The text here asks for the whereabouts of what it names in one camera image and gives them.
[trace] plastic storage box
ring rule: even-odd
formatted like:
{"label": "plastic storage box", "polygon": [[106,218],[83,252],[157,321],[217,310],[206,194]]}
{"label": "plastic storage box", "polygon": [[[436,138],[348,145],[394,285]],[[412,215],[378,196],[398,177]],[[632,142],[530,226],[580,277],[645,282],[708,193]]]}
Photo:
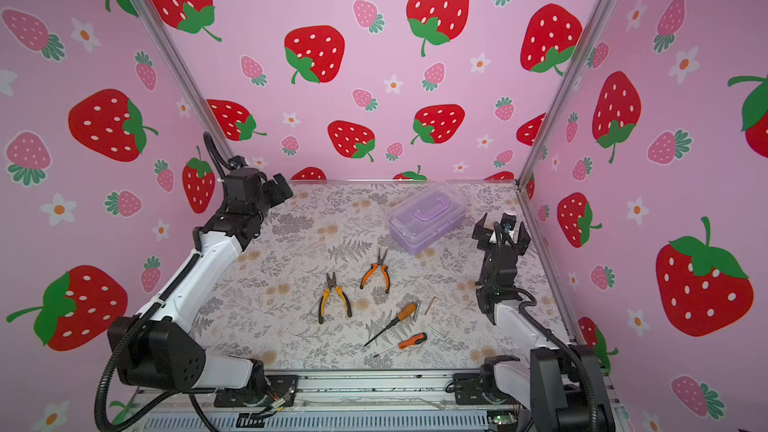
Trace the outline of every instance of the plastic storage box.
{"label": "plastic storage box", "polygon": [[392,209],[389,231],[416,255],[461,224],[466,213],[466,198],[446,182],[437,182]]}

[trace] pliers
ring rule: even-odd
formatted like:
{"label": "pliers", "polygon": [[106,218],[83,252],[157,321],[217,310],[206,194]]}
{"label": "pliers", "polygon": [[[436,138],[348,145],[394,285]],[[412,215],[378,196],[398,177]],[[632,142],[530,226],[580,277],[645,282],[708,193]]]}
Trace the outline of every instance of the pliers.
{"label": "pliers", "polygon": [[328,288],[324,291],[322,291],[322,299],[320,300],[320,308],[317,309],[317,320],[318,322],[322,323],[322,316],[325,313],[326,310],[326,301],[328,300],[328,297],[331,296],[331,289],[335,289],[336,293],[339,294],[339,296],[344,299],[344,307],[346,307],[346,316],[351,317],[352,316],[352,306],[350,305],[350,300],[347,298],[344,291],[341,289],[340,285],[336,285],[336,271],[333,271],[333,278],[331,278],[330,275],[326,273],[326,283],[328,284]]}
{"label": "pliers", "polygon": [[382,273],[384,274],[384,282],[386,283],[386,290],[384,291],[385,294],[389,293],[389,274],[386,272],[387,266],[384,265],[384,259],[386,258],[386,254],[389,252],[389,249],[384,251],[384,255],[382,256],[382,248],[379,247],[379,251],[376,254],[376,264],[371,264],[371,269],[366,273],[365,277],[362,278],[360,281],[360,288],[363,288],[366,284],[366,281],[368,278],[373,275],[376,270],[381,267]]}

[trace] floral patterned tablecloth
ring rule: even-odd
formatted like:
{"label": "floral patterned tablecloth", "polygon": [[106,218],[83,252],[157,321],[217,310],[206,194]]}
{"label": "floral patterned tablecloth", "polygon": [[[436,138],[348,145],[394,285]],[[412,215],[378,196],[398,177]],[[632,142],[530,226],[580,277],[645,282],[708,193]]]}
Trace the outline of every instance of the floral patterned tablecloth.
{"label": "floral patterned tablecloth", "polygon": [[[486,212],[487,226],[502,212],[522,218],[512,184],[452,182],[467,199],[466,218],[415,257],[389,235],[386,220],[393,206],[428,184],[292,182],[291,186],[294,197],[270,211],[261,237],[229,267],[200,308],[191,333],[203,347],[258,358],[271,370],[460,369],[476,368],[484,358],[499,354],[525,357],[480,313],[474,285],[483,252],[472,240],[472,228]],[[360,290],[360,279],[376,261],[379,247],[389,248],[389,294],[384,293],[380,272]],[[533,316],[565,338],[533,244],[520,258],[518,270],[516,284],[538,299]],[[331,293],[325,323],[319,324],[317,308],[326,273],[334,271],[352,303],[352,316],[346,316],[341,298]],[[425,314],[435,296],[438,299]],[[419,303],[415,321],[407,319],[362,347],[409,302]],[[418,332],[427,333],[427,342],[372,357]]]}

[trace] screwdriver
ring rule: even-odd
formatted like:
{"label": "screwdriver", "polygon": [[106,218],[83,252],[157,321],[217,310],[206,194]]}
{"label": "screwdriver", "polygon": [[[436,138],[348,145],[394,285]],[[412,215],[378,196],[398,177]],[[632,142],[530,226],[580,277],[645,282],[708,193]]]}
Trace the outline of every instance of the screwdriver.
{"label": "screwdriver", "polygon": [[386,327],[384,327],[384,329],[383,329],[382,331],[380,331],[378,334],[374,335],[374,336],[373,336],[373,338],[372,338],[371,340],[369,340],[369,341],[365,342],[365,344],[363,345],[363,347],[366,347],[368,344],[370,344],[371,342],[375,341],[375,340],[376,340],[376,338],[377,338],[377,337],[379,337],[379,335],[383,334],[383,333],[384,333],[384,331],[386,331],[387,329],[389,329],[389,328],[390,328],[390,327],[392,327],[393,325],[397,324],[397,323],[398,323],[398,322],[400,322],[400,321],[404,321],[404,320],[406,320],[408,317],[410,317],[410,315],[411,315],[413,312],[416,312],[416,304],[414,304],[413,302],[411,302],[411,303],[410,303],[410,304],[408,304],[408,305],[407,305],[407,306],[406,306],[406,307],[405,307],[405,308],[404,308],[402,311],[400,311],[400,313],[397,315],[397,317],[395,317],[394,319],[392,319],[392,321],[391,321],[391,322],[389,322],[389,325],[387,325]]}
{"label": "screwdriver", "polygon": [[408,348],[408,347],[410,347],[412,345],[418,345],[421,342],[425,342],[426,340],[427,340],[427,334],[425,334],[424,332],[421,332],[420,334],[414,335],[413,337],[411,337],[407,341],[400,342],[398,345],[396,345],[393,348],[388,348],[387,350],[384,350],[380,354],[375,354],[373,357],[379,357],[379,355],[386,354],[390,350],[395,350],[397,348],[399,348],[400,350],[403,350],[403,349],[406,349],[406,348]]}

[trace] clear plastic lid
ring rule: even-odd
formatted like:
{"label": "clear plastic lid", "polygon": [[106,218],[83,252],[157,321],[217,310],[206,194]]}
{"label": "clear plastic lid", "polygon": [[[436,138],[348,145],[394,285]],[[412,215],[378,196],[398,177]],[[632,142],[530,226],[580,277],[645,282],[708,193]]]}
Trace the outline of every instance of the clear plastic lid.
{"label": "clear plastic lid", "polygon": [[437,182],[392,209],[389,224],[404,240],[417,245],[448,232],[466,214],[467,200],[446,182]]}

